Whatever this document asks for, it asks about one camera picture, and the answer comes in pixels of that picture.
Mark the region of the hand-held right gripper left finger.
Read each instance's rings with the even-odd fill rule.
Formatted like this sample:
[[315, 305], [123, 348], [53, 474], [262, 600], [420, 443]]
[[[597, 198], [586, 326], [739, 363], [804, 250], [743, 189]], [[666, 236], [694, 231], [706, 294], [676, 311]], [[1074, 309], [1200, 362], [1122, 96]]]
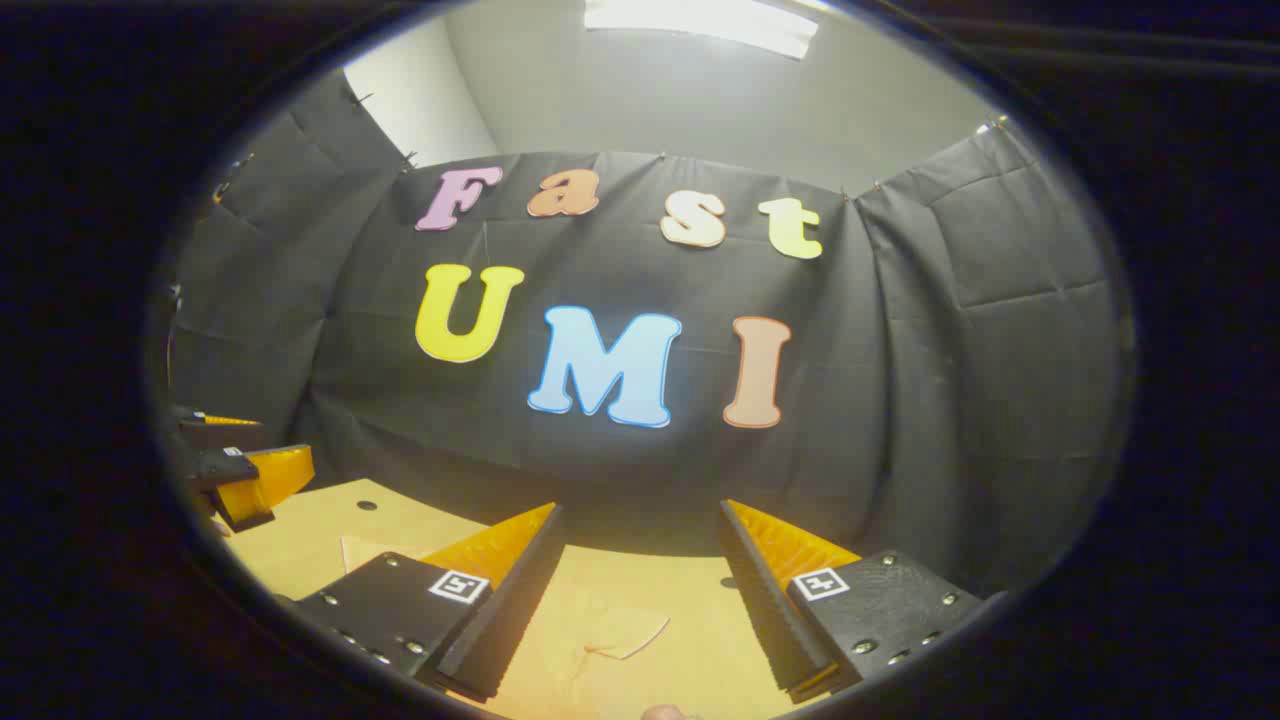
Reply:
[[562, 515], [550, 502], [420, 559], [383, 551], [293, 606], [374, 662], [485, 702], [558, 566]]

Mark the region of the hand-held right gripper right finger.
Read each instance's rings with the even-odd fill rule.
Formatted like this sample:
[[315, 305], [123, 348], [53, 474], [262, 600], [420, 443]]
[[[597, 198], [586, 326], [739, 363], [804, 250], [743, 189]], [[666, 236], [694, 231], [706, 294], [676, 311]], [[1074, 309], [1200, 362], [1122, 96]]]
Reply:
[[736, 500], [718, 539], [774, 680], [791, 701], [878, 682], [984, 621], [977, 594], [896, 550], [859, 555]]

